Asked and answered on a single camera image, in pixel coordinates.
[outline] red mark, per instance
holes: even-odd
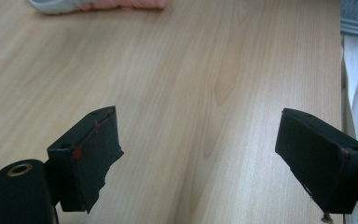
[[[72,153],[72,158],[74,161],[80,161],[83,157],[83,152],[80,147],[75,147],[74,152]]]
[[[94,131],[97,133],[99,129],[100,129],[100,123],[95,122],[94,123]]]

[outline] black mechanical part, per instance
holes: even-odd
[[[18,161],[0,171],[0,224],[56,224],[58,202],[65,212],[89,212],[123,154],[116,108],[89,113],[48,148],[46,163]]]
[[[0,223],[57,223],[42,161],[17,161],[0,171]]]
[[[358,141],[311,114],[285,108],[275,151],[325,213],[358,201]]]
[[[89,113],[48,148],[48,172],[62,211],[90,211],[113,162],[123,155],[114,107]]]

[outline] round hole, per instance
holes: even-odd
[[[32,169],[32,165],[30,163],[23,163],[16,166],[13,166],[8,172],[8,176],[18,176],[23,175]]]

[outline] wood grain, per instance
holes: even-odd
[[[62,16],[0,1],[0,169],[116,105],[125,155],[61,223],[321,223],[274,147],[284,107],[340,127],[339,53],[338,0]]]

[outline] light wooden surface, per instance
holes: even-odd
[[[62,224],[321,223],[274,147],[284,107],[340,128],[339,51],[338,0],[57,17],[0,0],[0,169],[116,105],[125,155]]]

